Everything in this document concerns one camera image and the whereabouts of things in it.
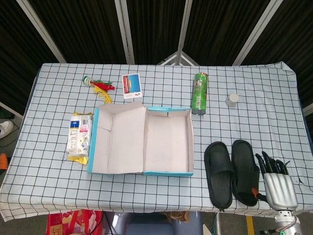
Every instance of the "slipper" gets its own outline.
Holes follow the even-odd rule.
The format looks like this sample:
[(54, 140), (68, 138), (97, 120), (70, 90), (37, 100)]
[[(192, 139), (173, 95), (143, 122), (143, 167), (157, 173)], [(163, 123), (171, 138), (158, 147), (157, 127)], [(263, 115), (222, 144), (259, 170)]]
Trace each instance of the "slipper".
[(232, 190), (235, 198), (247, 206), (255, 206), (253, 188), (259, 190), (260, 169), (255, 164), (251, 145), (247, 141), (236, 140), (231, 149), (231, 162), (235, 170)]
[(222, 211), (232, 202), (231, 182), (234, 177), (226, 145), (222, 142), (210, 144), (204, 153), (204, 165), (210, 200)]

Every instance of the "can lid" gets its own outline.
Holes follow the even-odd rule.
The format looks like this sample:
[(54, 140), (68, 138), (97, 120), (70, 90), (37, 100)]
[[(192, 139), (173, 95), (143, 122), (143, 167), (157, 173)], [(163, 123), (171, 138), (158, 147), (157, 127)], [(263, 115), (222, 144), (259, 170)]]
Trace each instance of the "can lid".
[(232, 102), (238, 102), (239, 101), (239, 96), (237, 94), (231, 94), (229, 96), (229, 99), (232, 101)]
[(207, 73), (205, 72), (199, 72), (200, 74), (204, 74), (205, 76), (209, 76)]

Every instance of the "cable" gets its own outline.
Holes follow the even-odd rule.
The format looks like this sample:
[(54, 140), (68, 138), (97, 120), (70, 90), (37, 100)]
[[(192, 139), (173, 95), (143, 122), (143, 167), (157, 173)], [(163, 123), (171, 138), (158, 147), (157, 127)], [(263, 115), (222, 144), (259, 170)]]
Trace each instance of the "cable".
[(103, 213), (104, 213), (104, 216), (106, 217), (106, 220), (107, 220), (107, 222), (108, 222), (108, 225), (109, 225), (109, 228), (110, 228), (110, 232), (111, 232), (111, 234), (113, 235), (112, 228), (111, 228), (110, 222), (109, 222), (108, 217), (107, 217), (107, 213), (106, 213), (106, 212), (103, 212)]
[(286, 229), (288, 229), (288, 228), (291, 228), (293, 225), (295, 225), (295, 224), (297, 223), (297, 216), (294, 215), (293, 217), (294, 217), (293, 222), (291, 222), (290, 224), (288, 224), (288, 225), (286, 225), (286, 226), (284, 226), (284, 227), (281, 227), (281, 228), (279, 228), (279, 229), (276, 229), (276, 231), (277, 231), (277, 232), (280, 232), (280, 231), (286, 230)]

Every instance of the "robot hand finger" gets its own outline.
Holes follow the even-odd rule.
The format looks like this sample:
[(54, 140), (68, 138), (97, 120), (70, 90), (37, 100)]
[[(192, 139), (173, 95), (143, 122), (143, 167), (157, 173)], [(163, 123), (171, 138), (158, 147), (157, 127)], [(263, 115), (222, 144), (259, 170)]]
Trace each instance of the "robot hand finger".
[(264, 160), (265, 160), (266, 172), (267, 173), (273, 173), (272, 167), (271, 167), (270, 162), (269, 162), (268, 154), (266, 152), (262, 151), (262, 155), (263, 155)]
[(255, 156), (256, 156), (256, 158), (258, 159), (262, 176), (264, 176), (264, 174), (266, 173), (265, 163), (264, 163), (262, 157), (260, 156), (260, 154), (257, 154), (257, 153), (256, 153)]
[(287, 167), (281, 160), (276, 160), (279, 165), (280, 173), (284, 175), (288, 175)]
[(273, 158), (268, 158), (268, 159), (269, 159), (269, 163), (270, 163), (270, 166), (272, 167), (273, 172), (279, 174), (280, 170), (279, 170), (277, 162)]

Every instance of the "white shoe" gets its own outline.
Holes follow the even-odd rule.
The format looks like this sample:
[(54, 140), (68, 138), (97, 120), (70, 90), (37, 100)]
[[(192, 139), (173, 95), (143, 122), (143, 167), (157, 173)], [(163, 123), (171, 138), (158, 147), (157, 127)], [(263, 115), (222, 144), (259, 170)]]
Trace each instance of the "white shoe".
[(5, 122), (1, 123), (0, 124), (0, 139), (4, 138), (8, 134), (10, 134), (13, 127), (14, 127), (14, 124), (11, 121), (5, 121)]

